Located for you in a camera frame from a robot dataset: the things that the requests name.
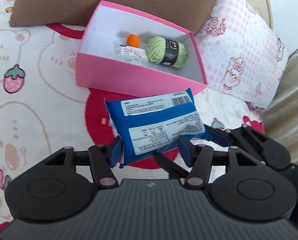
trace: pink box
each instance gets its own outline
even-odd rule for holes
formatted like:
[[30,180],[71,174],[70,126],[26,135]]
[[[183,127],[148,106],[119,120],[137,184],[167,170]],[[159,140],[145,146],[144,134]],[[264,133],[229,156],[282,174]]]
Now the pink box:
[[[155,63],[140,66],[116,59],[129,34],[141,39],[139,48],[161,36],[183,43],[185,65],[174,68]],[[207,86],[193,33],[171,22],[123,5],[101,1],[84,32],[77,54],[76,83],[126,95],[146,97],[185,91],[195,95]]]

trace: pink checkered pillow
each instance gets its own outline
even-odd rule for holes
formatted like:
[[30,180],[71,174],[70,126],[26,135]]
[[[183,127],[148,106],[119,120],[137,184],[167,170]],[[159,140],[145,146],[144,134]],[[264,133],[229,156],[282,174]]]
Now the pink checkered pillow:
[[270,104],[288,54],[246,0],[217,0],[195,38],[208,86],[254,106]]

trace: gray ribbed surface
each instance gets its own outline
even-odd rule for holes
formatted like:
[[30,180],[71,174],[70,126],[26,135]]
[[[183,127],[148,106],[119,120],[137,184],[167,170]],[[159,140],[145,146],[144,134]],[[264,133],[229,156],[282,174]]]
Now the gray ribbed surface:
[[75,217],[49,225],[16,220],[0,237],[2,240],[296,240],[298,231],[287,220],[259,225],[231,220],[215,210],[201,191],[186,190],[176,180],[124,179],[120,187],[100,191],[89,208]]

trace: pink strawberry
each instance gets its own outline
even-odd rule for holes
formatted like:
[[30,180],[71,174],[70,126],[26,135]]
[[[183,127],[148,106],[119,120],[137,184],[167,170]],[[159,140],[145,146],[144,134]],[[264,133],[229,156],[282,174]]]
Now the pink strawberry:
[[24,84],[25,72],[19,68],[19,65],[15,65],[10,68],[5,74],[3,79],[4,90],[9,94],[18,92]]

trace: blue plastic wrapper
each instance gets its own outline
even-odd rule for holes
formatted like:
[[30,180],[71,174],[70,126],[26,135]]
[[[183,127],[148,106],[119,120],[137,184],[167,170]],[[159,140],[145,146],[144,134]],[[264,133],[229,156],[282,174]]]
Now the blue plastic wrapper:
[[176,148],[184,135],[211,140],[194,105],[184,92],[106,102],[113,125],[123,139],[120,168]]

